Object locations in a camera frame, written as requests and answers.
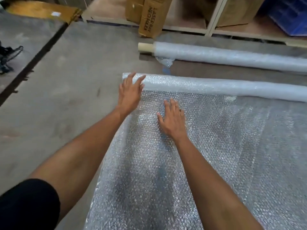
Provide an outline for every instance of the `black shirt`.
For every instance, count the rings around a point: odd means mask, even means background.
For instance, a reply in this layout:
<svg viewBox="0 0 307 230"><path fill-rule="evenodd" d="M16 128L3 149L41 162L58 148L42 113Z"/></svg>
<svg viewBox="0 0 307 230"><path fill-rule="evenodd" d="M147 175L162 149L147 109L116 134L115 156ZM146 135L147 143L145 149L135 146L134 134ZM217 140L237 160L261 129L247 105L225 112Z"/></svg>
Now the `black shirt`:
<svg viewBox="0 0 307 230"><path fill-rule="evenodd" d="M56 190L40 179L27 179L0 196L0 228L55 229L60 201Z"/></svg>

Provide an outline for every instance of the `blue plastic crate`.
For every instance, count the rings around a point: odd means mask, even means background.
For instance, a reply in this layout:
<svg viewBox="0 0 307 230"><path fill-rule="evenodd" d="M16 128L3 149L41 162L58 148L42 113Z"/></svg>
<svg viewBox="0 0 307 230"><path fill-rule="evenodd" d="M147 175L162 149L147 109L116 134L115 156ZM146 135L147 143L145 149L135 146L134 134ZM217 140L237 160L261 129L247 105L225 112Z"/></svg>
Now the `blue plastic crate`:
<svg viewBox="0 0 307 230"><path fill-rule="evenodd" d="M269 16L288 35L307 36L307 0L278 0Z"/></svg>

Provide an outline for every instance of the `concrete floor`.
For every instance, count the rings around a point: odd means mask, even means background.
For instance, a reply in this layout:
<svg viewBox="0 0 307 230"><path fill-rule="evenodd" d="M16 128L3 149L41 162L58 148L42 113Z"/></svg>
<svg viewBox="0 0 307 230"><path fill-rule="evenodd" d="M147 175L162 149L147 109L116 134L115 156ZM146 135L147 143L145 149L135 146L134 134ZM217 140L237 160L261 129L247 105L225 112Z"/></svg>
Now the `concrete floor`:
<svg viewBox="0 0 307 230"><path fill-rule="evenodd" d="M307 57L307 51L283 45L163 33L159 41ZM123 72L172 74L272 81L307 85L296 74L222 65L175 61L170 70L155 58L140 55L136 28L72 23L52 50L35 66L0 107L0 193L25 179L67 141L95 123L117 103ZM90 207L97 175L85 195L57 230L81 230Z"/></svg>
<svg viewBox="0 0 307 230"><path fill-rule="evenodd" d="M24 47L18 58L8 63L14 71L0 76L0 93L63 26L63 22L56 20L36 19L9 14L5 11L0 12L0 41L2 46Z"/></svg>

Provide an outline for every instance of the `roll of plastic wrap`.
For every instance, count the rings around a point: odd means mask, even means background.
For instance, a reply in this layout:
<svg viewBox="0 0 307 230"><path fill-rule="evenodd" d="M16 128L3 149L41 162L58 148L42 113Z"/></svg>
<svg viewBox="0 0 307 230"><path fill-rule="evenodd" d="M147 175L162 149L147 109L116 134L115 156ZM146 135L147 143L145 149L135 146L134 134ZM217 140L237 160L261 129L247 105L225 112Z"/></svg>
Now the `roll of plastic wrap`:
<svg viewBox="0 0 307 230"><path fill-rule="evenodd" d="M143 74L137 73L134 81ZM307 87L261 81L242 81L175 77L147 74L143 83L146 90L186 92L200 94L224 94L230 96L257 96L271 99L307 102Z"/></svg>
<svg viewBox="0 0 307 230"><path fill-rule="evenodd" d="M186 61L307 73L307 59L167 42L154 43L154 55Z"/></svg>

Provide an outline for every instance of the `cardboard box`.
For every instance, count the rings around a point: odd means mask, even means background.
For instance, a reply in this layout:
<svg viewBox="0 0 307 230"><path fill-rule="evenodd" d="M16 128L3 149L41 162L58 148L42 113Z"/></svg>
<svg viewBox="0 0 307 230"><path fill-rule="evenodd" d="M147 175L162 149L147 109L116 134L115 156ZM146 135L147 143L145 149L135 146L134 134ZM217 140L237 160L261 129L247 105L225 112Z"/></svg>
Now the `cardboard box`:
<svg viewBox="0 0 307 230"><path fill-rule="evenodd" d="M144 1L145 0L126 0L125 15L127 20L140 24Z"/></svg>
<svg viewBox="0 0 307 230"><path fill-rule="evenodd" d="M155 38L163 28L172 0L145 0L138 32Z"/></svg>
<svg viewBox="0 0 307 230"><path fill-rule="evenodd" d="M205 19L210 21L218 0L196 0ZM264 0L227 0L217 27L250 23Z"/></svg>

